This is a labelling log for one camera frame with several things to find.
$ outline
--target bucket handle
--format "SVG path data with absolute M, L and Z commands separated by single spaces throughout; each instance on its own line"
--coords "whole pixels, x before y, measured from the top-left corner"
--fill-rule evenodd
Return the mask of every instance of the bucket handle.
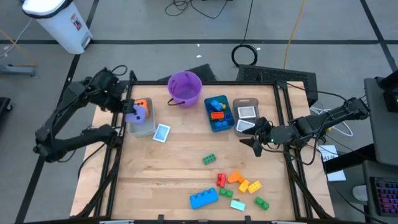
M 171 105 L 170 102 L 171 102 L 172 100 L 173 100 L 173 98 L 171 98 L 171 99 L 169 100 L 169 102 L 167 102 L 167 105 L 169 105 L 169 106 L 176 106 L 176 105 L 181 105 L 181 104 L 185 103 L 185 101 L 183 101 L 183 102 L 179 102 L 179 103 L 175 103 L 175 104 Z

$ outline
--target gray floor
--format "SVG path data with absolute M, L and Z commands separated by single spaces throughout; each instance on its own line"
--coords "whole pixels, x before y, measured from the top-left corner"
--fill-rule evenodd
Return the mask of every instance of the gray floor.
M 170 1 L 100 0 L 91 25 L 96 40 L 170 40 L 170 39 L 241 39 L 246 26 L 249 1 L 234 0 L 227 4 L 216 20 L 203 17 L 192 8 L 181 16 L 169 17 L 164 7 Z M 76 0 L 84 18 L 88 17 L 93 0 Z M 394 0 L 367 0 L 369 8 L 386 40 L 398 39 Z M 195 1 L 202 11 L 215 15 L 223 1 Z M 247 39 L 288 39 L 293 29 L 300 1 L 254 0 Z M 29 18 L 21 12 L 17 1 L 0 1 L 0 29 L 16 38 Z M 23 40 L 52 40 L 33 21 Z M 359 0 L 308 0 L 297 27 L 299 40 L 377 40 Z M 32 152 L 34 131 L 48 118 L 57 104 L 73 55 L 56 44 L 22 44 L 38 61 L 36 77 L 0 76 L 0 96 L 12 98 L 14 110 L 9 113 L 0 133 L 0 223 L 14 222 L 24 192 L 33 172 L 37 156 Z M 235 44 L 96 44 L 81 55 L 74 80 L 92 76 L 104 66 L 125 64 L 139 80 L 156 80 L 179 70 L 209 63 L 220 80 L 235 80 L 238 69 L 230 53 Z M 254 44 L 259 50 L 257 65 L 282 68 L 284 44 Z M 2 52 L 5 45 L 0 45 Z M 398 57 L 398 45 L 389 45 L 393 57 Z M 238 50 L 237 60 L 249 63 L 250 52 Z M 17 50 L 0 59 L 8 63 L 28 63 Z M 345 97 L 362 96 L 363 79 L 385 76 L 392 71 L 381 49 L 375 45 L 292 45 L 287 69 L 315 72 L 318 89 L 339 93 Z M 341 104 L 332 96 L 320 95 L 326 108 Z M 91 124 L 94 106 L 80 110 L 70 120 L 60 137 L 75 136 Z M 355 149 L 372 142 L 369 121 L 348 122 L 352 138 L 332 132 L 339 142 Z M 339 151 L 348 150 L 337 145 Z M 26 221 L 66 218 L 70 213 L 76 187 L 76 173 L 84 150 L 65 164 L 46 164 L 30 205 Z M 346 170 L 348 182 L 335 184 L 349 197 L 353 185 L 360 184 L 361 169 Z M 336 216 L 342 220 L 363 221 L 331 190 Z

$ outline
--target yellow cable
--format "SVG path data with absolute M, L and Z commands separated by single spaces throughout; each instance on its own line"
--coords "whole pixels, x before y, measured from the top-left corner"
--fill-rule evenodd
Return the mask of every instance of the yellow cable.
M 298 17 L 297 17 L 296 23 L 294 24 L 294 28 L 293 28 L 292 35 L 290 36 L 289 42 L 287 43 L 287 46 L 286 46 L 285 60 L 284 60 L 284 69 L 285 69 L 285 67 L 286 67 L 287 55 L 289 54 L 290 42 L 291 42 L 292 39 L 293 39 L 294 33 L 296 33 L 297 24 L 299 23 L 300 18 L 301 18 L 301 14 L 303 13 L 304 4 L 305 4 L 305 0 L 303 0 L 302 3 L 301 3 L 301 9 L 300 9 L 300 12 L 298 13 Z
M 20 66 L 20 67 L 35 67 L 36 66 L 36 60 L 30 54 L 23 49 L 22 47 L 18 46 L 7 34 L 4 30 L 0 30 L 0 32 L 12 43 L 14 44 L 26 57 L 28 57 L 33 64 L 20 64 L 20 65 L 14 65 L 14 66 Z

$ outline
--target purple bucket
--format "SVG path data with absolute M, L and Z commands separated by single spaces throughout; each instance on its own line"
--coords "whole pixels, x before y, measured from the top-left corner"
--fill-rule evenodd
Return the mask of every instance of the purple bucket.
M 183 71 L 172 75 L 167 84 L 172 99 L 167 103 L 170 106 L 180 105 L 188 108 L 193 106 L 201 93 L 201 81 L 193 72 Z

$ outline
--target wooden table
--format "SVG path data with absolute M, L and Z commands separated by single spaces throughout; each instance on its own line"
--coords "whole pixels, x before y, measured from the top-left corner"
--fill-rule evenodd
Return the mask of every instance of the wooden table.
M 303 87 L 301 82 L 292 82 Z M 134 99 L 150 97 L 154 104 L 156 123 L 171 126 L 166 143 L 152 140 L 152 136 L 135 138 L 126 133 L 116 187 L 113 219 L 155 220 L 164 214 L 167 220 L 243 220 L 250 215 L 252 220 L 294 220 L 292 199 L 285 161 L 282 154 L 263 152 L 255 157 L 250 147 L 241 144 L 232 129 L 212 133 L 205 113 L 203 100 L 217 95 L 226 95 L 230 106 L 235 98 L 257 98 L 260 116 L 278 125 L 278 116 L 272 86 L 203 86 L 198 103 L 191 108 L 167 106 L 170 95 L 165 85 L 135 85 Z M 294 117 L 310 114 L 305 92 L 290 87 L 289 95 Z M 285 103 L 284 120 L 287 121 Z M 111 113 L 96 109 L 93 126 L 110 124 Z M 101 143 L 87 147 L 90 155 Z M 103 149 L 84 166 L 78 182 L 71 215 L 77 214 L 87 204 L 98 188 L 104 160 Z M 302 159 L 309 161 L 313 149 L 302 150 Z M 202 158 L 215 154 L 217 161 L 203 165 Z M 230 175 L 238 170 L 250 182 L 259 180 L 262 188 L 253 194 L 241 193 L 239 184 L 226 184 L 233 190 L 233 198 L 246 203 L 244 212 L 229 207 L 230 199 L 220 199 L 205 207 L 192 210 L 189 196 L 216 186 L 216 175 Z M 304 167 L 309 191 L 327 213 L 334 216 L 330 195 L 323 172 L 320 154 L 311 166 Z M 301 216 L 305 207 L 300 189 L 297 187 Z M 264 211 L 254 204 L 260 196 L 269 202 Z M 105 214 L 108 193 L 104 195 L 101 214 Z

